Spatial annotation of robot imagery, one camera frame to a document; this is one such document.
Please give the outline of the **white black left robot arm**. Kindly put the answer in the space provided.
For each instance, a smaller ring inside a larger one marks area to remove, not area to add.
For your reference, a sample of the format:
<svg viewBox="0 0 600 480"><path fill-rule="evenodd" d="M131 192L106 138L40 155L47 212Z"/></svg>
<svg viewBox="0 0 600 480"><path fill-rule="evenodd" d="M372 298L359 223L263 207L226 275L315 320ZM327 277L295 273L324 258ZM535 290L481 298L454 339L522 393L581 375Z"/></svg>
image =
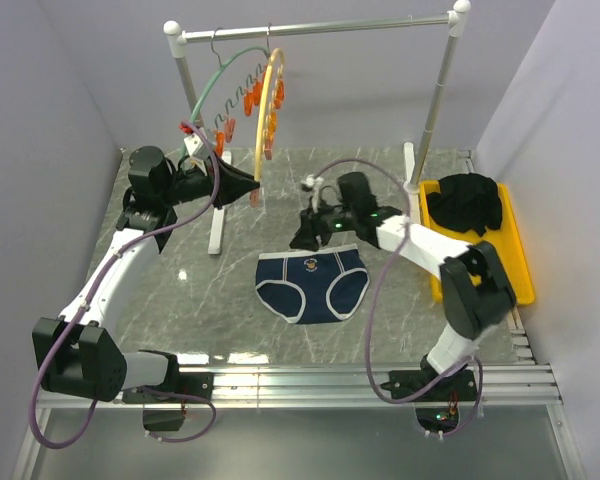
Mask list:
<svg viewBox="0 0 600 480"><path fill-rule="evenodd" d="M106 256L77 297L33 329L39 385L45 391L96 401L142 387L160 402L180 394L176 355L124 353L111 333L132 290L178 225L175 206L207 198L221 208L260 186L253 175L213 153L197 157L201 165L182 170L155 146L130 155L130 186Z"/></svg>

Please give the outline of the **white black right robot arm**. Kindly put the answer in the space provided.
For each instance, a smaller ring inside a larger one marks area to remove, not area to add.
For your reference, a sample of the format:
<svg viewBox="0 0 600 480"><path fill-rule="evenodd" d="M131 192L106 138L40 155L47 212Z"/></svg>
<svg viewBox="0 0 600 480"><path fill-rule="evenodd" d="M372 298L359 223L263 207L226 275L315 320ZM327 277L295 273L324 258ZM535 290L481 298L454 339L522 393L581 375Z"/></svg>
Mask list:
<svg viewBox="0 0 600 480"><path fill-rule="evenodd" d="M350 172L337 179L338 202L322 198L323 179L308 176L301 188L310 194L300 214L293 249L317 251L331 236L353 232L375 248L404 258L432 274L442 287L446 325L423 358L422 391L440 400L456 386L455 373L480 341L516 306L517 297L495 247L470 244L413 222L407 212L381 206L367 176Z"/></svg>

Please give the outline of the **pink end clothespin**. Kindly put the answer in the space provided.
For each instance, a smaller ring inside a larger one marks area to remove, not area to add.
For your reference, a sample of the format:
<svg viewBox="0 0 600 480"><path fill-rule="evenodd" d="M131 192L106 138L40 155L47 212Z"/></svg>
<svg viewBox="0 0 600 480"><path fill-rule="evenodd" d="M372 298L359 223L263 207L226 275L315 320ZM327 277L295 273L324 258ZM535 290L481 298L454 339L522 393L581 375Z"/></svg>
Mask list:
<svg viewBox="0 0 600 480"><path fill-rule="evenodd" d="M260 205L260 197L261 197L260 189L256 189L256 190L253 190L250 192L249 201L250 201L250 205L252 208L256 208Z"/></svg>

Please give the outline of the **yellow clip hanger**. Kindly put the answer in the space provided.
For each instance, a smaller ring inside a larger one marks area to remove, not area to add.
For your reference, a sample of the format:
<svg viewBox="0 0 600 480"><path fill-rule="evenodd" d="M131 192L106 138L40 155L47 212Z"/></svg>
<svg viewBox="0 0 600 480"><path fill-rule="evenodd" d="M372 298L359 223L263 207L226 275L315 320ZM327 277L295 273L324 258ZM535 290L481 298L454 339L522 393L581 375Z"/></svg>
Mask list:
<svg viewBox="0 0 600 480"><path fill-rule="evenodd" d="M265 141L273 146L278 127L278 111L285 100L284 85L285 55L281 48L270 49L263 78L259 81L259 112L254 152L254 177L261 182Z"/></svg>

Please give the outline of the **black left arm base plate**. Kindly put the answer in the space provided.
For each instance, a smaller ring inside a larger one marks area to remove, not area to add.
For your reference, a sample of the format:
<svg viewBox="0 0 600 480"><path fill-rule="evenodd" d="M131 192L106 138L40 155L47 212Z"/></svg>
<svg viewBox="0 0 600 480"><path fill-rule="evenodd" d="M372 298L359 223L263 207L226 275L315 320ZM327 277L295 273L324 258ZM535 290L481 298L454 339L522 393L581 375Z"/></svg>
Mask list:
<svg viewBox="0 0 600 480"><path fill-rule="evenodd" d="M212 373L180 373L161 385L134 387L122 393L122 403L143 407L144 429L155 437L167 433L182 433L186 420L194 418L192 407L210 409L210 419L196 437L207 433L217 418L211 397L214 387Z"/></svg>

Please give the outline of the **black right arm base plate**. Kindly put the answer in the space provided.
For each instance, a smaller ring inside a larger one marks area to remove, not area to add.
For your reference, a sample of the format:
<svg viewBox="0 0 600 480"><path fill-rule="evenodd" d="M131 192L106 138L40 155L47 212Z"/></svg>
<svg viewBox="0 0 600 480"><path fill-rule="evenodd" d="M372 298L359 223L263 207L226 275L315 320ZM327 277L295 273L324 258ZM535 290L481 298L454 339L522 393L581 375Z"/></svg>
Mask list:
<svg viewBox="0 0 600 480"><path fill-rule="evenodd" d="M391 370L389 380L380 384L393 400L403 399L424 388L433 376L421 370ZM474 401L477 398L477 380L474 373L463 369L445 377L431 389L415 399L415 402L459 402Z"/></svg>

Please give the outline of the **navy blue underwear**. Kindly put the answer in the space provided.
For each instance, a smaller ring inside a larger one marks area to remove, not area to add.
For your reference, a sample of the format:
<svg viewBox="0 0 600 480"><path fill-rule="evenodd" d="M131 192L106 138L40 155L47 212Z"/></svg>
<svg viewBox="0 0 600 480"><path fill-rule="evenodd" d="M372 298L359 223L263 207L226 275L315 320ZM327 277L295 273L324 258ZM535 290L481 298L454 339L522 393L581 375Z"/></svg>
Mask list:
<svg viewBox="0 0 600 480"><path fill-rule="evenodd" d="M289 324L346 321L358 310L369 285L355 244L317 252L262 253L256 265L256 296Z"/></svg>

